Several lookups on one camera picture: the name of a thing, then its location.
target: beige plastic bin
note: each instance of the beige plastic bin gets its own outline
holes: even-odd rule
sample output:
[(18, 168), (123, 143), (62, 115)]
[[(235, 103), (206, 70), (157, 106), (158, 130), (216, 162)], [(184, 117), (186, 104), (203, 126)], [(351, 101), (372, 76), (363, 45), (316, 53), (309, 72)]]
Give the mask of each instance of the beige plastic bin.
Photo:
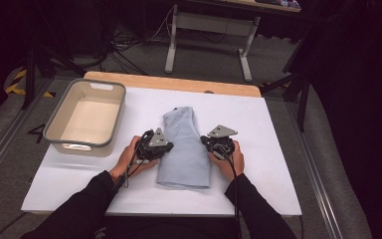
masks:
[(125, 107), (125, 86), (77, 79), (70, 83), (43, 135), (62, 153), (108, 156)]

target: desk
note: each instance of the desk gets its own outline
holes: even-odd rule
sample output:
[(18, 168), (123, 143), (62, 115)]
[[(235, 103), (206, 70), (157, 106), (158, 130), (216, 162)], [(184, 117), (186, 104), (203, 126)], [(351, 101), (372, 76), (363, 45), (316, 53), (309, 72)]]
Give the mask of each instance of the desk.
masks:
[[(293, 7), (257, 3), (255, 0), (218, 0), (218, 2), (226, 2), (231, 4), (239, 4), (258, 8), (268, 8), (277, 11), (298, 12), (300, 10)], [(172, 33), (170, 34), (170, 45), (168, 55), (166, 58), (165, 72), (170, 74), (173, 71), (173, 63), (175, 60), (176, 53), (176, 29), (183, 28), (246, 37), (246, 45), (244, 46), (244, 48), (239, 49), (238, 53), (244, 74), (244, 80), (246, 82), (251, 82), (253, 80), (253, 77), (251, 75), (250, 67), (248, 65), (247, 55), (250, 51), (250, 47), (256, 34), (257, 28), (259, 27), (259, 22), (260, 16), (255, 17), (253, 21), (248, 21), (207, 16), (202, 14), (184, 13), (178, 11), (178, 5), (175, 4), (173, 7), (171, 31)]]
[[(194, 108), (200, 134), (206, 134), (218, 123), (237, 130), (239, 133), (233, 139), (240, 142), (246, 156), (245, 171), (253, 184), (278, 213), (301, 214), (266, 103), (256, 87), (93, 72), (87, 73), (85, 78), (126, 85), (125, 110), (113, 153), (108, 157), (78, 156), (58, 153), (50, 146), (22, 210), (52, 212), (73, 193), (83, 189), (93, 176), (111, 169), (134, 134), (159, 126), (163, 128), (164, 113), (174, 107), (190, 106)], [(234, 96), (234, 86), (240, 96)], [(207, 90), (219, 95), (201, 94)], [(158, 185), (157, 169), (153, 167), (129, 179), (128, 188), (120, 190), (106, 214), (234, 215), (233, 205), (223, 195), (228, 182), (217, 167), (211, 167), (210, 189), (197, 190)]]

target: black sleeve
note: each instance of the black sleeve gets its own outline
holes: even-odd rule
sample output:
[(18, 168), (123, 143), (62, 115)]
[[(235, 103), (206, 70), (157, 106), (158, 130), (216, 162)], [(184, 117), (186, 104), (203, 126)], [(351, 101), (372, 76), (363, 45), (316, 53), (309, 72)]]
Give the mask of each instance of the black sleeve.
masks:
[(88, 238), (110, 205), (112, 188), (109, 173), (100, 173), (22, 238)]
[(234, 205), (237, 184), (239, 209), (250, 230), (251, 238), (295, 238), (287, 223), (260, 195), (244, 173), (232, 181), (225, 192)]

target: blue fabric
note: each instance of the blue fabric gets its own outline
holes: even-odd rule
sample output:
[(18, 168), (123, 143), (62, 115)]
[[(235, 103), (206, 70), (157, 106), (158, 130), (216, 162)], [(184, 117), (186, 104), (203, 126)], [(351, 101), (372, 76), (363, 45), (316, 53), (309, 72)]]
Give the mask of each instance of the blue fabric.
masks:
[(195, 126), (193, 109), (178, 108), (163, 119), (165, 137), (174, 146), (161, 158), (157, 182), (184, 189), (209, 188), (210, 161)]

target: person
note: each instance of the person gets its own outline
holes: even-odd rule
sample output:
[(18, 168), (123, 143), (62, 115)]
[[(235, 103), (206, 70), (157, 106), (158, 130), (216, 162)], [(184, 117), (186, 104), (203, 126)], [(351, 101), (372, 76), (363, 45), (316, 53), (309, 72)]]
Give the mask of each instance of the person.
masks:
[[(138, 141), (139, 136), (135, 136), (112, 170), (93, 177), (85, 189), (71, 196), (41, 225), (22, 238), (238, 238), (234, 218), (104, 216), (113, 199), (114, 183), (125, 173)], [(209, 158), (231, 182), (225, 195), (234, 204), (238, 198), (239, 209), (251, 237), (295, 238), (282, 217), (244, 174), (244, 155), (239, 143), (234, 141), (234, 144), (232, 158), (236, 178), (229, 162), (218, 160), (211, 152)], [(136, 169), (132, 176), (155, 166), (157, 162), (158, 159), (152, 160), (138, 168), (134, 164), (130, 170)]]

